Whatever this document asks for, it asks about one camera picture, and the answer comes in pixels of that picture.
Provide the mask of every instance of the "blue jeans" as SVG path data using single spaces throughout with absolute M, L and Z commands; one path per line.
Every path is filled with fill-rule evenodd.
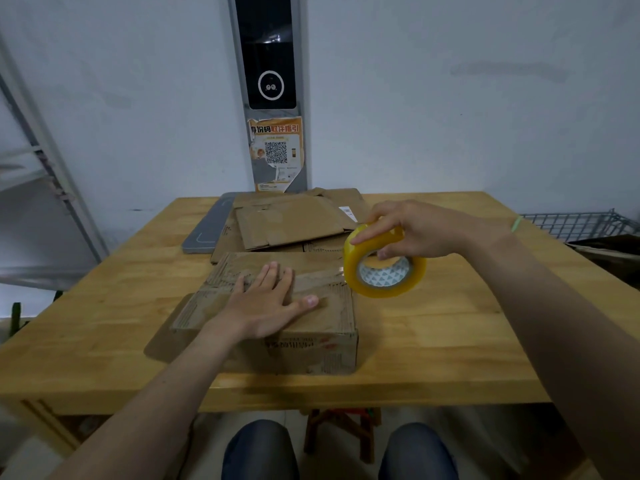
M 225 451 L 222 480 L 299 480 L 289 432 L 267 419 L 247 424 Z M 405 424 L 389 438 L 379 480 L 458 478 L 456 464 L 440 437 L 426 424 Z

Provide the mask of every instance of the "person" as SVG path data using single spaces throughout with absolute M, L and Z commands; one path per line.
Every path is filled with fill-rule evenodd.
M 507 227 L 417 201 L 375 205 L 372 224 L 352 240 L 395 226 L 404 240 L 380 258 L 462 255 L 500 302 L 548 395 L 604 479 L 640 471 L 640 344 L 541 265 Z M 184 352 L 71 457 L 53 479 L 162 478 L 183 446 L 198 406 L 231 348 L 266 337 L 318 303 L 307 296 L 283 305 L 292 283 L 265 265 L 244 291 L 240 276 L 227 307 Z M 295 479 L 297 466 L 283 427 L 258 421 L 228 444 L 224 479 Z M 390 439 L 381 479 L 457 478 L 446 447 L 426 425 L 410 424 Z

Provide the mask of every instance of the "yellow tape roll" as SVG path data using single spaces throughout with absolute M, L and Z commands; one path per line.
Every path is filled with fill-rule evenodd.
M 370 298 L 390 298 L 411 290 L 424 276 L 427 259 L 401 257 L 391 266 L 381 269 L 367 266 L 364 259 L 375 255 L 387 244 L 402 241 L 404 231 L 402 227 L 396 227 L 357 246 L 350 244 L 366 228 L 367 224 L 358 226 L 344 243 L 344 279 L 347 284 L 356 293 Z

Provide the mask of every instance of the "wire basket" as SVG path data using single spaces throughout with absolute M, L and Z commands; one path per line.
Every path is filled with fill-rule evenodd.
M 615 209 L 580 214 L 524 214 L 522 217 L 563 242 L 610 235 L 640 235 L 640 223 L 622 217 Z

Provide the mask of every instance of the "hand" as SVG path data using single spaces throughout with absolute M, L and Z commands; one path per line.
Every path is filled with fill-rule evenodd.
M 238 342 L 261 339 L 276 333 L 318 304 L 318 297 L 309 295 L 283 306 L 293 282 L 292 269 L 285 268 L 282 279 L 276 284 L 277 278 L 276 261 L 262 267 L 247 291 L 244 291 L 244 275 L 238 276 L 227 306 L 204 325 L 203 331 L 215 329 L 215 335 L 229 333 Z
M 388 244 L 378 251 L 380 259 L 396 256 L 436 258 L 452 253 L 467 257 L 467 251 L 474 242 L 491 241 L 505 233 L 501 226 L 496 227 L 480 217 L 415 200 L 388 200 L 375 204 L 367 222 L 372 224 L 354 237 L 352 244 L 359 244 L 396 226 L 404 229 L 402 241 Z

